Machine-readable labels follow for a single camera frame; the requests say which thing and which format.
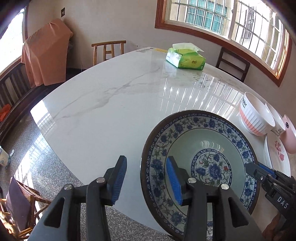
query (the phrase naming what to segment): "purple cushion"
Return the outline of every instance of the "purple cushion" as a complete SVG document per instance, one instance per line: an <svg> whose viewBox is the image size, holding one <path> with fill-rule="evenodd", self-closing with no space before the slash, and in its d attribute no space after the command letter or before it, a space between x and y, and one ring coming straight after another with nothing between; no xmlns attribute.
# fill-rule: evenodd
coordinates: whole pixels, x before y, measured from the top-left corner
<svg viewBox="0 0 296 241"><path fill-rule="evenodd" d="M15 220L19 230L26 229L28 215L30 212L30 202L23 195L17 181L13 177L10 182L8 194L6 197L6 207Z"/></svg>

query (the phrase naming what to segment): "plate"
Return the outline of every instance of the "plate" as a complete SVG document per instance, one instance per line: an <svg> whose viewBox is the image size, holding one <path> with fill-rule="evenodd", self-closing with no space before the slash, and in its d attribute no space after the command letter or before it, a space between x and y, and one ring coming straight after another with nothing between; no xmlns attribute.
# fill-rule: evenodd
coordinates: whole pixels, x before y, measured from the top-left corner
<svg viewBox="0 0 296 241"><path fill-rule="evenodd" d="M288 154L280 138L272 131L267 133L264 144L266 163L271 164L271 168L291 176L291 168Z"/></svg>
<svg viewBox="0 0 296 241"><path fill-rule="evenodd" d="M252 213L259 183L244 169L255 162L246 137L226 119L201 110L186 110L162 120L150 133L142 153L141 186L156 221L172 236L182 239L187 206L177 204L168 179L166 158L208 185L227 183ZM207 239L213 235L212 205L208 204Z"/></svg>

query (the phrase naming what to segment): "table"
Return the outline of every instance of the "table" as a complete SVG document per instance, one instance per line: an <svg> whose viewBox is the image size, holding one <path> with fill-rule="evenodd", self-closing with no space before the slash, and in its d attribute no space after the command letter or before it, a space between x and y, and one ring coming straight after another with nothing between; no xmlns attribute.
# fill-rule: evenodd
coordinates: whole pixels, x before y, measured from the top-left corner
<svg viewBox="0 0 296 241"><path fill-rule="evenodd" d="M127 172L114 208L164 233L145 203L140 162L148 135L166 116L189 109L218 114L242 131L265 164L264 137L247 132L238 107L246 91L265 100L211 65L203 71L177 69L165 57L145 48L112 58L65 82L31 110L53 151L85 185L125 155ZM277 213L264 194L261 188L252 214L261 230Z"/></svg>

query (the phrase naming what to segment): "silver bolt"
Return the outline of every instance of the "silver bolt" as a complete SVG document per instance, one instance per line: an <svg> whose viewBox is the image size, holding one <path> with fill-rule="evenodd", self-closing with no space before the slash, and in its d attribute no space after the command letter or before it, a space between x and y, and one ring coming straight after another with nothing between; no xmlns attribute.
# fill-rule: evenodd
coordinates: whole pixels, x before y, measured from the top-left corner
<svg viewBox="0 0 296 241"><path fill-rule="evenodd" d="M72 189L72 184L66 184L65 186L64 186L64 189L65 190L70 190L70 189Z"/></svg>
<svg viewBox="0 0 296 241"><path fill-rule="evenodd" d="M196 183L196 179L194 177L188 178L189 183Z"/></svg>
<svg viewBox="0 0 296 241"><path fill-rule="evenodd" d="M106 181L106 179L103 177L99 177L96 179L96 181L97 181L97 183L104 183Z"/></svg>
<svg viewBox="0 0 296 241"><path fill-rule="evenodd" d="M223 184L221 184L221 188L223 190L227 190L227 189L229 189L229 186L226 183L223 183Z"/></svg>

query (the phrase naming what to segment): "gray floor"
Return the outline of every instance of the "gray floor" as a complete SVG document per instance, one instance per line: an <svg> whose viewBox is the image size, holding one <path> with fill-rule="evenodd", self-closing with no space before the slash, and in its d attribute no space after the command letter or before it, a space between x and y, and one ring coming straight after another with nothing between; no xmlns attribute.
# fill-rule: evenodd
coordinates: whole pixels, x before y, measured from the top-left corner
<svg viewBox="0 0 296 241"><path fill-rule="evenodd" d="M82 185L47 144L29 113L8 134L2 147L7 153L15 151L10 166L0 167L0 186L4 195L14 175L49 200L53 200L67 183ZM106 213L112 240L172 240L112 207L106 207ZM86 240L85 205L81 209L81 240Z"/></svg>

